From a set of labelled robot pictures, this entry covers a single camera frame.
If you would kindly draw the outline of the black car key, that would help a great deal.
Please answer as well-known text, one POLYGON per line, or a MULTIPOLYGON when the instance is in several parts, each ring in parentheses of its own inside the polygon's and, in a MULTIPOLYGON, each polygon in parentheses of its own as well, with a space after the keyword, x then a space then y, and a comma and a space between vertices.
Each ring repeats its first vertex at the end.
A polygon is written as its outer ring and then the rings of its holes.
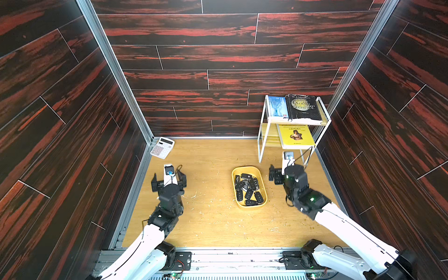
POLYGON ((247 173, 242 173, 240 177, 245 180, 250 180, 252 178, 252 175, 247 174, 247 173))
POLYGON ((243 201, 243 190, 236 191, 236 199, 237 201, 243 201))
POLYGON ((252 200, 252 199, 247 199, 246 201, 245 201, 245 206, 247 206, 247 207, 250 207, 250 206, 256 206, 256 205, 258 205, 259 203, 257 202, 257 201, 254 201, 254 200, 252 200))
POLYGON ((245 194, 245 199, 250 200, 254 191, 252 189, 248 189, 245 194))
POLYGON ((254 193, 254 198, 255 198, 255 200, 257 201, 258 204, 263 204, 264 203, 264 198, 263 198, 263 196, 261 195, 261 193, 259 191, 256 191, 254 193))

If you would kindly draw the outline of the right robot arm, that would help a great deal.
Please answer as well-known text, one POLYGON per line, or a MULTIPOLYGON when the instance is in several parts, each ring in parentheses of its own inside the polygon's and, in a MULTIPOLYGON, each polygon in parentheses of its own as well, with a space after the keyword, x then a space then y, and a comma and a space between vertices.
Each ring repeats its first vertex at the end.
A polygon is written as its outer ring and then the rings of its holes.
POLYGON ((327 228, 346 243, 357 256, 336 251, 319 240, 301 248, 304 266, 327 267, 353 280, 416 280, 416 255, 399 251, 383 242, 347 216, 324 194, 311 189, 302 165, 269 168, 269 180, 282 184, 286 201, 311 220, 327 228))

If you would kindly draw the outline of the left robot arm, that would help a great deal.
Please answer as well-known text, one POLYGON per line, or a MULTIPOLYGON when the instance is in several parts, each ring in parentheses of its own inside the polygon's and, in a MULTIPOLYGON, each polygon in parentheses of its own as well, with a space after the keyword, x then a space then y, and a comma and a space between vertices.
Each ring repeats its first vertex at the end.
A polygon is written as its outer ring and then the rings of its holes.
POLYGON ((88 280, 147 280, 163 267, 175 262, 175 246, 166 242, 179 217, 184 213, 182 196, 187 186, 186 175, 171 164, 164 165, 163 180, 151 181, 152 191, 158 194, 159 204, 143 230, 128 249, 108 268, 88 280))

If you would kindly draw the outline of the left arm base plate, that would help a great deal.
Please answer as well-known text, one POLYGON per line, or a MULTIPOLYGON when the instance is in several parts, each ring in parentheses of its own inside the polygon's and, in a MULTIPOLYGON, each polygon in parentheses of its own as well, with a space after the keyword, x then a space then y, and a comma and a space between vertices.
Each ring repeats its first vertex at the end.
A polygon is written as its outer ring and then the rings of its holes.
POLYGON ((169 254, 163 271, 190 271, 192 252, 174 252, 169 254))

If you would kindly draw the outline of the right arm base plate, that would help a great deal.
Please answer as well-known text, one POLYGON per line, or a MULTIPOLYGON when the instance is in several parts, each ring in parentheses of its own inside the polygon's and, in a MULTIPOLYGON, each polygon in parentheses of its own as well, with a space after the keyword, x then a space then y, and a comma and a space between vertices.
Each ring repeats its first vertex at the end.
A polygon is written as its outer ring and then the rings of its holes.
POLYGON ((284 251, 278 260, 287 270, 326 270, 317 263, 311 253, 301 251, 284 251))

